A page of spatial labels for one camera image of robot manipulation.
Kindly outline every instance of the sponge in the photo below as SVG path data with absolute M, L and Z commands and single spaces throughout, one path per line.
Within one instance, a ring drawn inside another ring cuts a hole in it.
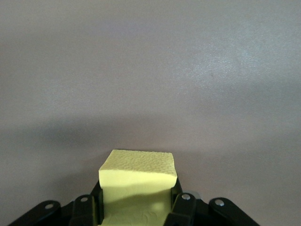
M 171 153 L 113 150 L 99 169 L 104 226 L 162 226 L 177 174 Z

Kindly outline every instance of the gray tabletop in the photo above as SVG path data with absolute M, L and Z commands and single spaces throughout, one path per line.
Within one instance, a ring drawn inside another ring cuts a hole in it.
M 0 2 L 0 224 L 89 193 L 117 149 L 301 222 L 299 1 Z

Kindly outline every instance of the yellow object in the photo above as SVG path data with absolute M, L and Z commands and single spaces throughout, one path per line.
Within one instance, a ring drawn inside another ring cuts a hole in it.
M 171 153 L 113 150 L 99 169 L 104 226 L 162 226 L 177 174 Z

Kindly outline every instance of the textured yellow surface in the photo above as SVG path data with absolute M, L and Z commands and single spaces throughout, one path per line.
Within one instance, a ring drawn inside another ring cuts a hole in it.
M 102 225 L 163 225 L 176 179 L 171 153 L 113 150 L 99 169 Z

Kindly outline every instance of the sponge top surface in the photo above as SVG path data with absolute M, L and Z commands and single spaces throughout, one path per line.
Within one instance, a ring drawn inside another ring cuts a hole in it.
M 113 150 L 100 170 L 163 173 L 176 176 L 171 153 Z

